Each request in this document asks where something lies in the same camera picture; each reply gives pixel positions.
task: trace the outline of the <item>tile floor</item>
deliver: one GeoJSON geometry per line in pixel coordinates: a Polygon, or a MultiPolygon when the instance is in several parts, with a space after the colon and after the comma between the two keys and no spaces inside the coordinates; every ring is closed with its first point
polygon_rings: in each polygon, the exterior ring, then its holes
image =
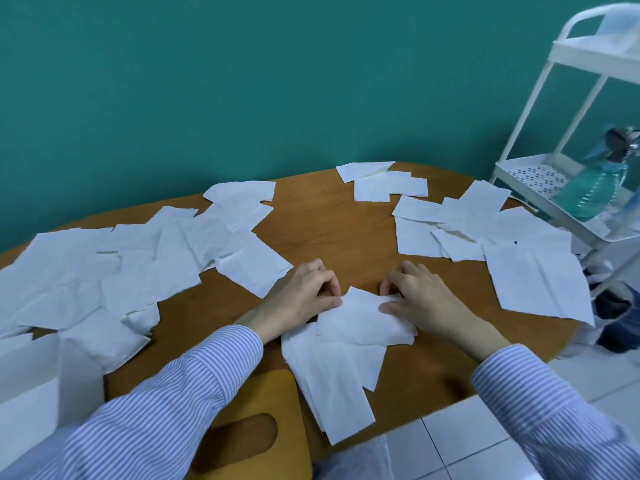
{"type": "MultiPolygon", "coordinates": [[[[607,257],[619,266],[635,250],[627,246],[607,257]]],[[[640,288],[640,266],[624,278],[640,288]]],[[[590,348],[549,366],[640,440],[640,351],[614,355],[590,348]]],[[[388,433],[387,442],[396,480],[541,478],[478,396],[388,433]]]]}

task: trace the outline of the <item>teal wall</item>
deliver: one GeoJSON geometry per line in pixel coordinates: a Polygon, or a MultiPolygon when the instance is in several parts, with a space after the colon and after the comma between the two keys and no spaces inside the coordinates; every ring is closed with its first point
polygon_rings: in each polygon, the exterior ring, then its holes
{"type": "MultiPolygon", "coordinates": [[[[487,177],[564,22],[615,1],[0,0],[0,250],[349,161],[487,177]]],[[[594,80],[554,69],[515,154],[548,151],[594,80]]],[[[640,124],[627,86],[570,150],[640,124]]]]}

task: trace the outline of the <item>table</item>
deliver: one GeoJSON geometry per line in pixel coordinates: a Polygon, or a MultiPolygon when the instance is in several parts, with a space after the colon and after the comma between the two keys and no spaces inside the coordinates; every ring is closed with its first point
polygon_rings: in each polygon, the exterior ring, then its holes
{"type": "MultiPolygon", "coordinates": [[[[427,165],[396,163],[392,169],[411,171],[429,181],[429,199],[458,198],[472,182],[452,171],[427,165]]],[[[384,272],[402,259],[425,264],[477,315],[493,323],[512,342],[528,346],[548,361],[563,348],[577,327],[571,320],[520,314],[500,308],[484,262],[452,263],[445,258],[402,257],[397,253],[390,203],[353,201],[353,183],[343,184],[334,169],[277,179],[274,211],[254,232],[293,265],[322,258],[335,271],[343,292],[349,286],[377,293],[384,272]]],[[[99,228],[144,223],[163,205],[206,209],[201,194],[117,209],[64,226],[99,228]]],[[[519,205],[509,200],[508,207],[519,205]]],[[[0,267],[10,264],[25,246],[0,255],[0,267]]],[[[128,393],[172,359],[195,346],[218,328],[256,306],[259,299],[218,274],[201,275],[202,284],[159,304],[161,322],[152,343],[133,360],[106,377],[108,398],[128,393]]],[[[318,429],[299,392],[311,459],[366,441],[474,394],[469,377],[475,363],[447,341],[420,332],[412,346],[389,347],[375,393],[366,391],[376,422],[359,434],[331,447],[318,429]]],[[[265,347],[254,374],[286,368],[280,341],[265,347]]],[[[211,466],[222,466],[264,451],[275,437],[273,422],[258,417],[254,424],[227,428],[208,438],[211,466]],[[224,443],[224,452],[214,454],[224,443]]]]}

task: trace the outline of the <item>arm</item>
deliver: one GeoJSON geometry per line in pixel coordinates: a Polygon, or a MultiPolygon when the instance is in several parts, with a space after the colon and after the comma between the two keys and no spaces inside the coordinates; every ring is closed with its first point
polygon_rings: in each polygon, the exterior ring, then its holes
{"type": "Polygon", "coordinates": [[[279,280],[258,307],[104,404],[36,477],[183,478],[218,412],[260,362],[263,344],[342,304],[322,261],[279,280]],[[334,296],[318,296],[329,284],[334,296]]]}
{"type": "Polygon", "coordinates": [[[633,438],[525,346],[494,353],[471,382],[546,478],[640,478],[633,438]]]}
{"type": "Polygon", "coordinates": [[[633,439],[528,348],[510,345],[471,313],[439,276],[405,261],[387,274],[380,295],[392,288],[404,303],[380,311],[443,336],[480,364],[471,379],[478,395],[544,478],[640,478],[633,439]]]}

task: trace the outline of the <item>striped sleeve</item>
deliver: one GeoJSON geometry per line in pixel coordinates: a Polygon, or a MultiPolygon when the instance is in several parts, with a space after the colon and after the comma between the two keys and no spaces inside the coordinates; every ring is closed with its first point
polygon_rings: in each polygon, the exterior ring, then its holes
{"type": "Polygon", "coordinates": [[[253,330],[230,325],[104,404],[39,478],[183,478],[200,440],[262,358],[253,330]]]}
{"type": "Polygon", "coordinates": [[[633,438],[525,346],[496,352],[471,382],[544,478],[640,478],[633,438]]]}

